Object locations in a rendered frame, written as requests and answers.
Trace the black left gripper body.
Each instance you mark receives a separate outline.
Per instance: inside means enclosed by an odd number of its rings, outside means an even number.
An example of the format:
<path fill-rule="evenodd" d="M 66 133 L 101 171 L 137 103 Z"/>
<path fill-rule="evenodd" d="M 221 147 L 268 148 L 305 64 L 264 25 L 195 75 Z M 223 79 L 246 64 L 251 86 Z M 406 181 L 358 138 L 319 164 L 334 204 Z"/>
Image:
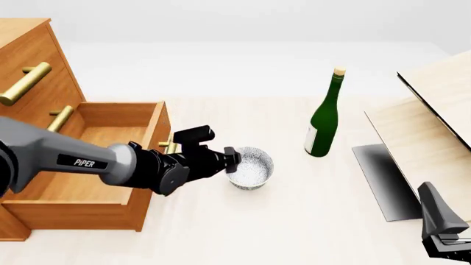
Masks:
<path fill-rule="evenodd" d="M 233 147 L 225 147 L 224 161 L 226 164 L 225 172 L 227 174 L 235 173 L 241 162 L 241 154 L 239 154 Z"/>

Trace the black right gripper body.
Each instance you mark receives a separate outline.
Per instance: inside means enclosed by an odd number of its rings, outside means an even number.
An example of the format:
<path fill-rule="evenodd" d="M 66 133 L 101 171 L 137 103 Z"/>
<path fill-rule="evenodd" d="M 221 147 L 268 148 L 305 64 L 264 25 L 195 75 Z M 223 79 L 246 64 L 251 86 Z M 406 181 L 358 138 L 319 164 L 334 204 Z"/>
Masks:
<path fill-rule="evenodd" d="M 471 238 L 459 238 L 457 234 L 423 234 L 422 244 L 430 258 L 471 261 Z"/>

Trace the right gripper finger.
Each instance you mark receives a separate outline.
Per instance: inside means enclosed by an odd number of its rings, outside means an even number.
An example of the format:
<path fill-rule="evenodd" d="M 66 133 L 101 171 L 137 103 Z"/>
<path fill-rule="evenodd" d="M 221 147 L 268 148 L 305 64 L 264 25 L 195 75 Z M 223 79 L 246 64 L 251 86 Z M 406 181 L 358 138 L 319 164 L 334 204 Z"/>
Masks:
<path fill-rule="evenodd" d="M 430 182 L 418 188 L 422 207 L 422 239 L 440 234 L 459 234 L 470 226 L 443 200 Z"/>

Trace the speckled black and white bowl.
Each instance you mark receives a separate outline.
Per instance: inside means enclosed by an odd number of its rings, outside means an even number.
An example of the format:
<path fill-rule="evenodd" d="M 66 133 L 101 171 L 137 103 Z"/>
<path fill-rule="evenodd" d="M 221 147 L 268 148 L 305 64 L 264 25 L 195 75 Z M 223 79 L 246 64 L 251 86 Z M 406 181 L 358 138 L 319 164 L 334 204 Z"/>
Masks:
<path fill-rule="evenodd" d="M 232 185 L 238 189 L 252 191 L 265 185 L 274 171 L 274 163 L 269 154 L 256 147 L 238 147 L 241 155 L 236 172 L 227 174 Z"/>

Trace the open wooden drawer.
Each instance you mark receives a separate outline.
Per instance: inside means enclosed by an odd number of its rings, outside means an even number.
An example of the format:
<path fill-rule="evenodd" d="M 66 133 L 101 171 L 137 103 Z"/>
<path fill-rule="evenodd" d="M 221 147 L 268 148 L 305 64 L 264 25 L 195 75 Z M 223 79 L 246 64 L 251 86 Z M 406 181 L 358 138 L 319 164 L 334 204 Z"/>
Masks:
<path fill-rule="evenodd" d="M 81 103 L 61 134 L 107 147 L 134 141 L 164 150 L 171 131 L 164 102 Z M 19 194 L 0 199 L 0 228 L 13 220 L 24 229 L 123 229 L 141 231 L 152 192 L 112 187 L 98 176 L 42 172 Z"/>

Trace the narrow wooden drawer front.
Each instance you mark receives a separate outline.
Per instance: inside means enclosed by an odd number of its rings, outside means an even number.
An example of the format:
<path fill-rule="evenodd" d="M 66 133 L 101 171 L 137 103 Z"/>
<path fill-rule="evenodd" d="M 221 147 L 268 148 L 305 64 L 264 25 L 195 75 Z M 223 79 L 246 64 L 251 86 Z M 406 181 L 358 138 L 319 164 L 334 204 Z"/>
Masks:
<path fill-rule="evenodd" d="M 18 120 L 36 127 L 46 129 L 54 116 L 49 112 L 62 110 L 66 105 L 77 109 L 83 101 L 74 78 L 70 75 L 63 61 L 49 61 L 52 70 L 21 100 L 24 106 L 18 111 Z"/>

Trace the large wooden drawer front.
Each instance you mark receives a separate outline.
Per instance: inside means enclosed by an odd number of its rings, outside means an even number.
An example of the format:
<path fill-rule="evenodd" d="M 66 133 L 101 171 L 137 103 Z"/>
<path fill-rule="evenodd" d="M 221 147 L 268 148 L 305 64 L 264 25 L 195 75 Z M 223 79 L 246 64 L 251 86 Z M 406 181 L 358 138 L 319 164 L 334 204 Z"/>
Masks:
<path fill-rule="evenodd" d="M 24 77 L 23 67 L 37 66 L 41 62 L 49 61 L 57 62 L 63 59 L 45 26 L 40 26 L 9 43 L 0 49 L 0 93 Z M 24 106 L 21 98 L 11 107 L 0 103 L 0 112 L 19 111 Z"/>

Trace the wooden cabinet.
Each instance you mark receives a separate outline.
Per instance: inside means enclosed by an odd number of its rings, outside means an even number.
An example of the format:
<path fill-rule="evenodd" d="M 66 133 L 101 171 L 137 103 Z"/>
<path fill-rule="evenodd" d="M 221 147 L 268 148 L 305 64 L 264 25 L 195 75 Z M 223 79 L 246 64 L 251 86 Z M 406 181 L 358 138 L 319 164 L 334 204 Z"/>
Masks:
<path fill-rule="evenodd" d="M 171 130 L 164 102 L 87 101 L 47 18 L 0 18 L 0 116 L 102 147 L 163 151 Z M 141 231 L 151 197 L 94 175 L 42 172 L 18 194 L 0 192 L 0 241 L 44 229 Z"/>

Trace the black plate on short stalk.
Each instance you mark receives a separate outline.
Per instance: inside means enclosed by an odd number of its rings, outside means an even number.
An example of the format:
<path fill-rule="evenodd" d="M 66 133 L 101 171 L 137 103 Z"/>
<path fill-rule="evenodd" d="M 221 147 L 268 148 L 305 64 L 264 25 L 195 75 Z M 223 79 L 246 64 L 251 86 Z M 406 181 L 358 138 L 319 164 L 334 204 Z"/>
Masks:
<path fill-rule="evenodd" d="M 181 150 L 193 149 L 199 146 L 200 143 L 212 141 L 215 138 L 215 132 L 209 125 L 202 125 L 200 127 L 193 127 L 187 130 L 181 130 L 173 134 L 173 143 L 179 144 Z"/>

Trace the green wine bottle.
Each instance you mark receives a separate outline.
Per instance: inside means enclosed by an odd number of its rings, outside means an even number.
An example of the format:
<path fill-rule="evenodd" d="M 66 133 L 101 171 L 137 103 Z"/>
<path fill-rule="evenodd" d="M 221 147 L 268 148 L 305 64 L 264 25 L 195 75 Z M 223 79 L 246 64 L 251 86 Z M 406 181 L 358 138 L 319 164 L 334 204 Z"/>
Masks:
<path fill-rule="evenodd" d="M 303 144 L 310 156 L 321 158 L 330 151 L 338 128 L 337 104 L 345 72 L 344 67 L 334 68 L 327 94 L 311 117 Z"/>

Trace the pale wooden board, black edge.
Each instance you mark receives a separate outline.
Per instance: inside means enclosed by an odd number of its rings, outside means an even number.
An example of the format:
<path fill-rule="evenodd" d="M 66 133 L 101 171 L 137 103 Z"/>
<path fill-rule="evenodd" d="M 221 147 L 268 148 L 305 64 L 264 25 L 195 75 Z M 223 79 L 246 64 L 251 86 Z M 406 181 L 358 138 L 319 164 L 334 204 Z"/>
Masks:
<path fill-rule="evenodd" d="M 471 152 L 471 50 L 397 76 Z"/>

